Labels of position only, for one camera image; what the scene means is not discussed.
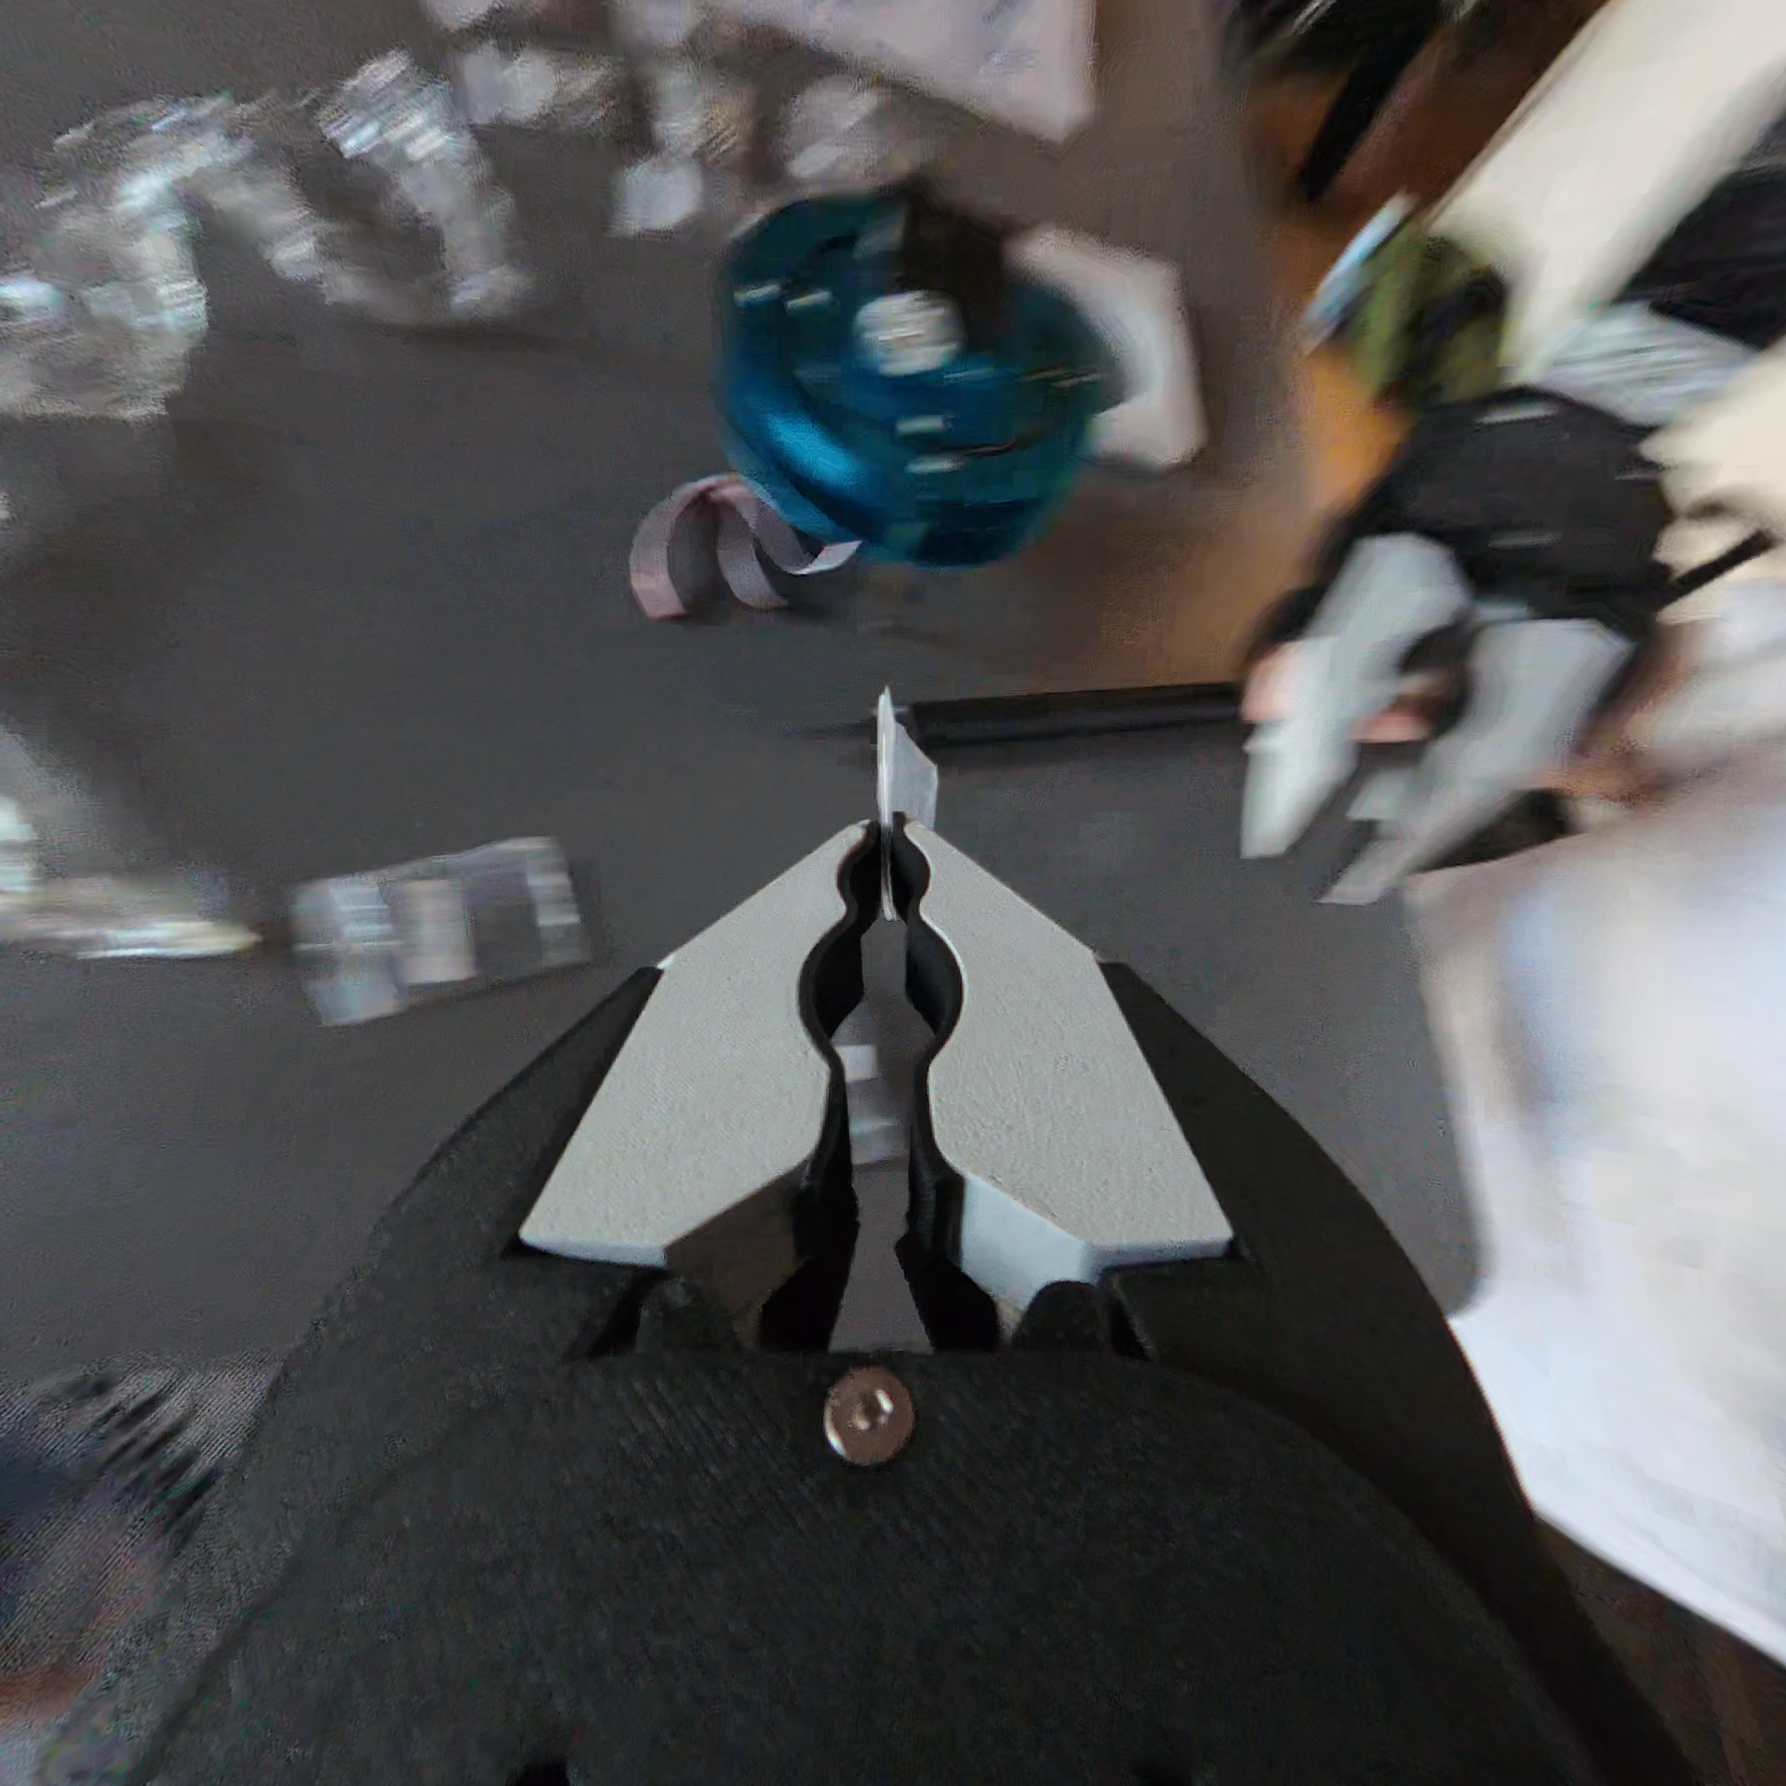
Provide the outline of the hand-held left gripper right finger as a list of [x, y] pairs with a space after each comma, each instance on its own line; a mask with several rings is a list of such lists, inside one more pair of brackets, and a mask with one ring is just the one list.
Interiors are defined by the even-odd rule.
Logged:
[[908, 1096], [897, 1255], [931, 1351], [990, 1353], [1052, 1284], [1221, 1262], [1233, 1228], [1095, 951], [897, 823]]

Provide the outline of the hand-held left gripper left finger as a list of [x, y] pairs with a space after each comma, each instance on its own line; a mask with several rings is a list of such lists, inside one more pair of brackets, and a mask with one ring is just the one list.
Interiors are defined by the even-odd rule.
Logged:
[[879, 917], [865, 820], [659, 961], [518, 1244], [696, 1284], [745, 1344], [831, 1351], [859, 1238], [836, 1032]]

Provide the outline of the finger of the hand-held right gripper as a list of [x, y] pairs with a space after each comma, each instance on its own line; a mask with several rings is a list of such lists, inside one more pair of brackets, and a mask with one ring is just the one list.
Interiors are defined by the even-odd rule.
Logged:
[[1488, 624], [1456, 721], [1362, 780], [1346, 816], [1368, 838], [1322, 902], [1374, 906], [1450, 862], [1574, 753], [1635, 657], [1595, 621]]
[[1247, 734], [1239, 854], [1284, 854], [1349, 780], [1358, 731], [1398, 697], [1405, 654], [1469, 611], [1456, 559], [1417, 535], [1356, 544], [1290, 648], [1279, 707]]

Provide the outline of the small white plastic bag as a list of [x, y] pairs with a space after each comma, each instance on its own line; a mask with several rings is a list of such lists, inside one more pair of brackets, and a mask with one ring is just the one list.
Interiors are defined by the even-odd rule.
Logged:
[[876, 793], [880, 847], [880, 917], [898, 920], [897, 909], [897, 838], [901, 823], [935, 825], [941, 773], [910, 737], [901, 709], [883, 687], [876, 707]]

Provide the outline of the white cardboard box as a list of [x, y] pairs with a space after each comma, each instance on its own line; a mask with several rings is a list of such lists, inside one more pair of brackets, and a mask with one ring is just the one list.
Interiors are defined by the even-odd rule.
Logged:
[[1782, 556], [1686, 604], [1660, 793], [1405, 887], [1534, 1511], [1782, 1661]]

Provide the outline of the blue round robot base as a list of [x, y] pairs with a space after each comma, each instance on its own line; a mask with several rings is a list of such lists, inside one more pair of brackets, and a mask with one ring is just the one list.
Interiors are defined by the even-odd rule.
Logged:
[[1009, 242], [925, 175], [800, 197], [729, 242], [716, 411], [793, 528], [929, 574], [1045, 535], [1121, 384], [1082, 307]]

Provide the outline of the clear plastic parts bag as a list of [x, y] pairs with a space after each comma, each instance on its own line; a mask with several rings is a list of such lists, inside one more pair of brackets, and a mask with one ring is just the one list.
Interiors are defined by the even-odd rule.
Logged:
[[305, 881], [293, 961], [327, 1028], [363, 1028], [592, 958], [569, 862], [548, 838]]
[[374, 56], [318, 102], [315, 126], [352, 202], [331, 304], [410, 329], [532, 307], [512, 200], [446, 77], [406, 50]]
[[750, 77], [699, 59], [622, 67], [609, 236], [735, 233], [794, 200], [871, 190], [891, 159], [888, 104], [888, 86], [855, 74], [769, 104]]
[[260, 933], [76, 759], [2, 724], [2, 948], [185, 966], [254, 952]]
[[167, 414], [211, 320], [186, 187], [214, 145], [208, 113], [143, 102], [2, 172], [2, 418]]

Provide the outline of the white paper sheet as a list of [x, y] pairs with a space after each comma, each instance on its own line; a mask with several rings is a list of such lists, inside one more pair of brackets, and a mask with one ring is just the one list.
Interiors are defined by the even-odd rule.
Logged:
[[1097, 111], [1095, 3], [717, 3], [1045, 144]]
[[1110, 396], [1088, 431], [1104, 463], [1167, 475], [1199, 458], [1207, 418], [1177, 271], [1066, 228], [1014, 239], [1018, 271], [1069, 296], [1110, 363]]

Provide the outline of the dark plastic bag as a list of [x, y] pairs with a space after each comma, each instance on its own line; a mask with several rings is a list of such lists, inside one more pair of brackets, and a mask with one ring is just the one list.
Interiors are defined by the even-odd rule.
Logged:
[[2, 1715], [70, 1698], [153, 1596], [274, 1378], [125, 1362], [2, 1393]]

